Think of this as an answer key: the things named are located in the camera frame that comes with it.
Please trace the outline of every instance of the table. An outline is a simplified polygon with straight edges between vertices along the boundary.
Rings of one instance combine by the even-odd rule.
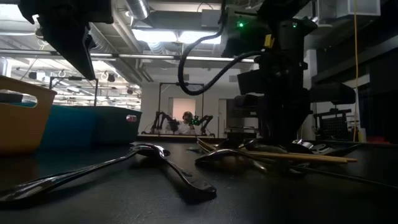
[[[217,198],[195,203],[179,179],[154,160],[137,156],[48,193],[34,207],[0,210],[1,223],[381,223],[396,219],[397,194],[383,189],[308,175],[294,180],[242,169],[231,158],[217,170],[197,167],[192,143],[153,142],[170,150],[171,161],[201,175]],[[35,157],[0,159],[0,189],[32,178],[124,155],[127,147],[40,152]],[[398,185],[398,151],[363,148],[348,155],[357,164],[335,172],[363,175]]]

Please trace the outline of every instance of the person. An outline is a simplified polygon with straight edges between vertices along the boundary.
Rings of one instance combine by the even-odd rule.
[[[182,121],[180,122],[178,126],[178,134],[196,134],[195,128],[191,124],[191,120],[193,118],[193,115],[191,112],[186,111],[182,115]]]

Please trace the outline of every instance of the ceiling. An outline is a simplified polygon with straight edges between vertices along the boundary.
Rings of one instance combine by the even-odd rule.
[[[316,17],[319,15],[322,7],[327,6],[328,1],[332,0],[318,0],[315,4],[308,4],[297,15],[298,18],[305,16],[312,18],[313,7],[315,7]],[[234,5],[242,9],[258,9],[262,0],[232,0],[228,1],[229,5]],[[190,26],[190,24],[202,23],[202,27],[193,27],[192,29],[203,29],[214,32],[217,27],[203,26],[203,20],[206,16],[216,16],[216,12],[220,9],[221,0],[209,0],[206,4],[200,0],[148,0],[151,8],[151,13],[147,19],[143,21],[131,20],[125,0],[113,1],[113,16],[114,24],[91,24],[91,34],[95,37],[95,41],[99,47],[93,49],[96,53],[120,53],[120,54],[153,54],[154,50],[144,41],[139,41],[132,32],[132,28],[144,28],[153,26],[163,26],[164,28],[172,29],[177,35],[180,35],[183,30],[181,27]],[[18,8],[13,5],[0,5],[0,33],[12,33],[12,35],[0,35],[1,49],[22,49],[22,50],[54,50],[50,45],[44,41],[36,38],[32,33],[39,26],[29,24],[21,15]],[[324,48],[334,44],[328,36],[333,33],[342,34],[337,28],[342,24],[347,24],[352,21],[350,17],[325,19],[318,21],[320,28],[314,31],[306,38],[306,48]],[[344,39],[348,35],[352,35],[352,31],[344,33],[340,38]],[[165,51],[168,54],[181,54],[182,50],[187,46],[182,43],[164,43]],[[192,50],[192,56],[202,57],[219,57],[224,49],[223,44],[200,44]],[[61,71],[67,75],[81,76],[68,62],[65,60],[53,60],[42,58],[19,58],[8,57],[12,63],[11,75],[15,78],[21,78],[24,75],[24,70],[31,66],[31,70],[43,71],[47,76],[58,76]],[[189,82],[207,83],[217,72],[226,65],[226,62],[206,62],[206,61],[187,61],[184,72],[190,75]],[[121,94],[125,94],[127,86],[141,85],[145,82],[176,82],[177,81],[177,66],[178,62],[170,60],[139,60],[134,58],[118,59],[117,61],[93,61],[93,66],[96,72],[96,77],[99,79],[99,85],[102,87],[112,86],[118,89]],[[227,72],[216,84],[217,85],[237,85],[236,82],[231,82],[230,75],[236,75],[245,72],[251,68],[252,64],[239,63]],[[116,74],[116,81],[108,83],[106,76],[109,73]],[[135,88],[137,92],[137,99],[141,94],[139,89]]]

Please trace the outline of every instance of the spoon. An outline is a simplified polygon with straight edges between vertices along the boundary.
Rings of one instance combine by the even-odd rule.
[[[251,156],[249,154],[246,154],[245,152],[237,151],[237,150],[234,150],[234,149],[219,149],[217,151],[212,151],[212,152],[209,152],[208,154],[205,154],[205,155],[199,157],[198,159],[195,160],[195,162],[212,161],[212,160],[221,159],[221,158],[223,158],[225,156],[243,156],[243,157],[247,157],[249,159],[255,160],[255,161],[264,162],[266,164],[283,165],[283,166],[286,166],[287,168],[298,170],[300,172],[320,174],[320,175],[325,175],[325,176],[334,177],[334,178],[338,178],[338,179],[344,179],[344,180],[350,180],[350,181],[354,181],[354,182],[359,182],[359,183],[362,183],[362,184],[369,184],[369,185],[373,185],[373,186],[376,186],[376,187],[385,187],[387,189],[398,190],[397,186],[383,184],[383,183],[376,182],[376,181],[373,181],[373,180],[366,180],[366,179],[363,179],[363,178],[360,178],[360,177],[354,177],[354,176],[343,175],[343,174],[335,174],[335,173],[332,173],[332,172],[312,169],[312,168],[308,168],[308,167],[292,166],[292,165],[289,165],[289,164],[279,164],[279,163],[277,163],[277,161],[273,161],[273,160],[270,160],[270,159],[264,159],[264,158],[260,159],[260,158],[257,158],[257,157],[253,157],[253,156]]]
[[[119,162],[125,161],[126,159],[131,158],[137,153],[142,153],[145,155],[155,155],[153,149],[143,148],[138,150],[131,150],[125,156],[122,156],[117,159],[112,159],[110,161],[102,162],[100,164],[95,164],[91,166],[87,166],[81,169],[72,170],[68,172],[62,172],[60,174],[54,174],[47,177],[42,177],[39,179],[31,180],[29,182],[25,182],[23,184],[19,184],[13,186],[10,189],[0,191],[0,205],[9,204],[9,203],[17,203],[21,201],[25,201],[32,197],[44,194],[56,187],[59,187],[63,184],[66,184],[72,180],[75,180],[79,177],[82,177],[86,174],[92,173],[104,167],[117,164]]]
[[[157,152],[157,156],[160,159],[163,159],[180,177],[181,179],[191,188],[204,192],[204,193],[216,193],[216,188],[213,187],[211,184],[206,182],[203,179],[199,179],[198,177],[195,177],[191,172],[177,166],[173,162],[169,161],[166,159],[166,153],[167,151],[162,148],[161,146],[155,146],[152,144],[140,144],[139,147],[149,147],[153,149],[154,151]]]

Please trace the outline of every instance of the orange bin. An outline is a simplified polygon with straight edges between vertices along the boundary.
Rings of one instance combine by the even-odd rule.
[[[56,91],[0,76],[0,90],[37,98],[34,107],[0,103],[0,154],[27,154],[40,145]]]

